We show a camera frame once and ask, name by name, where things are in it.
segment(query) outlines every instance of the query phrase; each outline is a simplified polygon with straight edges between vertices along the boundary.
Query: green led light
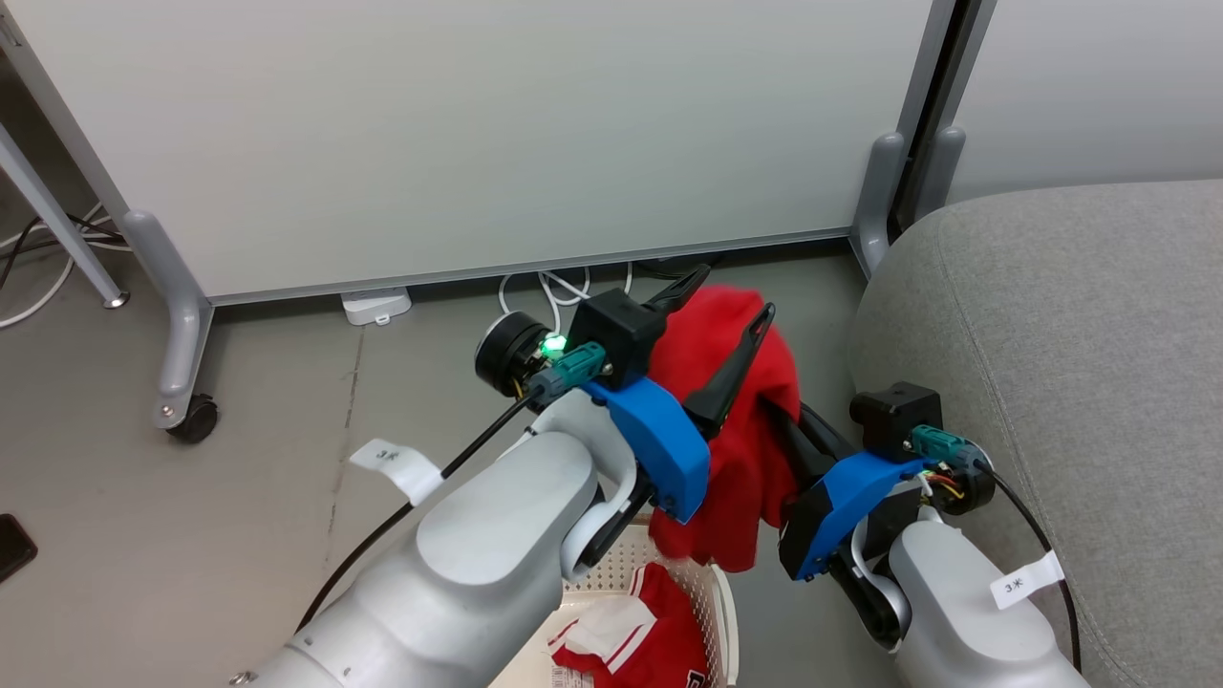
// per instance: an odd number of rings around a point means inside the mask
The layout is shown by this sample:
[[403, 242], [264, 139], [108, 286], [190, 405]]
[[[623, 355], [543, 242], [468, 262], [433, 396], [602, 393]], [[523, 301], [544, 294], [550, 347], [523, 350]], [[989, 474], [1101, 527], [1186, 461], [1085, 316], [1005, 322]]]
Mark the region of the green led light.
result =
[[543, 352], [547, 354], [555, 354], [565, 351], [565, 335], [564, 334], [549, 334], [543, 340]]

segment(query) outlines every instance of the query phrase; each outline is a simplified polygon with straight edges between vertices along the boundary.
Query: gray floor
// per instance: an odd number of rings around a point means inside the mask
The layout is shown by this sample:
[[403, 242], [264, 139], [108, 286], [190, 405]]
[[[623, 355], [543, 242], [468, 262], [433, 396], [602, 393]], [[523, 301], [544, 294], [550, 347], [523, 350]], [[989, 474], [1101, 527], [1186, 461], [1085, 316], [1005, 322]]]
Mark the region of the gray floor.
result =
[[[0, 119], [61, 203], [86, 211], [88, 186], [11, 86], [0, 60]], [[0, 176], [0, 237], [31, 214], [6, 185]], [[844, 348], [863, 280], [843, 248], [791, 248], [712, 279], [777, 302], [804, 400], [849, 435]], [[386, 326], [350, 325], [338, 298], [221, 310], [199, 389], [223, 419], [203, 445], [182, 447], [148, 419], [163, 304], [130, 255], [102, 258], [132, 291], [127, 306], [104, 310], [75, 273], [46, 308], [0, 330], [0, 513], [16, 514], [39, 546], [0, 584], [0, 683], [223, 684], [292, 633], [330, 571], [401, 503], [388, 483], [345, 466], [355, 447], [382, 437], [443, 463], [504, 408], [471, 370], [500, 312], [495, 285], [417, 290], [412, 310]], [[0, 319], [35, 299], [62, 260], [21, 259]], [[660, 284], [638, 279], [634, 292]], [[545, 317], [536, 291], [511, 303]], [[789, 582], [775, 541], [762, 528], [758, 566], [731, 578], [739, 684], [898, 686], [835, 584]]]

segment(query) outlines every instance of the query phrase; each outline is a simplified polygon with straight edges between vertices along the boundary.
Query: caster wheel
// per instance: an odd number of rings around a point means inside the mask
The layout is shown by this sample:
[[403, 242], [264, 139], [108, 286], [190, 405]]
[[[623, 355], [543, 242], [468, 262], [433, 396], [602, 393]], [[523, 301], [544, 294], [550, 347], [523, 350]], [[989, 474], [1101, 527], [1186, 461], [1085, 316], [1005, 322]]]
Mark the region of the caster wheel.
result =
[[198, 445], [216, 428], [216, 402], [208, 395], [192, 395], [182, 423], [166, 430], [170, 437], [187, 445]]

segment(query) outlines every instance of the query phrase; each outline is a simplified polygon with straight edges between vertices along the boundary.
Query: white power strip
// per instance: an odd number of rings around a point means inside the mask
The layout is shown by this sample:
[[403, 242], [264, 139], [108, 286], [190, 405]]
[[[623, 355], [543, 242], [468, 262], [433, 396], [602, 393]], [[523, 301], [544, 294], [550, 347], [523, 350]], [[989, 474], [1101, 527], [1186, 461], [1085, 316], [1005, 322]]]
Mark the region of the white power strip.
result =
[[344, 314], [356, 325], [386, 324], [390, 318], [406, 313], [412, 307], [412, 299], [407, 297], [405, 286], [347, 291], [340, 293], [340, 298], [344, 301]]

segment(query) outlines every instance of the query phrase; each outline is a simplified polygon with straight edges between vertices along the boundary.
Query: gray metal leg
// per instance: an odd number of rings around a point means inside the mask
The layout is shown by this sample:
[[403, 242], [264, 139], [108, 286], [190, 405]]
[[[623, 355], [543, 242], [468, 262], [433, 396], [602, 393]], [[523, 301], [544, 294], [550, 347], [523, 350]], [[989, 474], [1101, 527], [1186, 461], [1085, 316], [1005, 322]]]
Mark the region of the gray metal leg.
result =
[[98, 257], [89, 249], [89, 244], [81, 237], [81, 232], [64, 214], [64, 209], [55, 202], [55, 197], [46, 189], [43, 180], [34, 172], [29, 160], [17, 148], [17, 143], [9, 136], [9, 131], [0, 126], [0, 167], [17, 185], [22, 196], [29, 202], [38, 216], [46, 222], [55, 238], [64, 244], [64, 249], [81, 266], [81, 271], [89, 277], [94, 288], [102, 293], [102, 303], [108, 308], [117, 308], [127, 302], [127, 292], [120, 291], [115, 281], [110, 279], [106, 268], [102, 266]]
[[191, 401], [208, 326], [213, 320], [213, 306], [153, 214], [130, 210], [124, 215], [124, 229], [127, 242], [170, 309], [170, 339], [166, 341], [153, 424], [164, 430], [171, 429], [183, 422]]
[[874, 139], [866, 163], [862, 192], [857, 197], [849, 241], [867, 279], [888, 251], [888, 211], [905, 159], [905, 137], [893, 131]]
[[955, 178], [955, 165], [964, 150], [964, 130], [949, 126], [934, 134], [929, 147], [929, 161], [926, 174], [917, 188], [917, 203], [914, 205], [914, 221], [933, 213], [947, 204], [947, 194], [951, 192], [951, 180]]

